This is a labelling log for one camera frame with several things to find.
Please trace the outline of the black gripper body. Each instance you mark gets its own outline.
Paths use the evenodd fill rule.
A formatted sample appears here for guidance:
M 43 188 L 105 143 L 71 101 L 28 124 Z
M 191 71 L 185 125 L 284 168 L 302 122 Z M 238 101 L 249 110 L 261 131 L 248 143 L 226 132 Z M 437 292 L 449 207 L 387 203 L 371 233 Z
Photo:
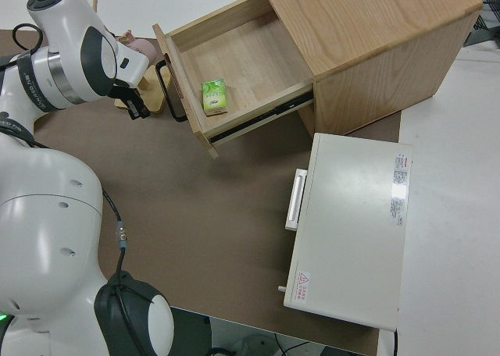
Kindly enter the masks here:
M 138 100 L 139 93 L 136 88 L 128 87 L 127 83 L 114 84 L 108 93 L 109 98 L 120 99 L 120 100 Z

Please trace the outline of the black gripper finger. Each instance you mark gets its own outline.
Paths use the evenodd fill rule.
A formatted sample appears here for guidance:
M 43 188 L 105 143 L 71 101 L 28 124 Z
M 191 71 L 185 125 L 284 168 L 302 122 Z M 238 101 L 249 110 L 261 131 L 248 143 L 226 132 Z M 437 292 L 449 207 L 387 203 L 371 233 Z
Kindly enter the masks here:
M 132 120 L 145 119 L 150 116 L 148 108 L 145 106 L 140 95 L 130 96 L 126 101 L 127 111 Z

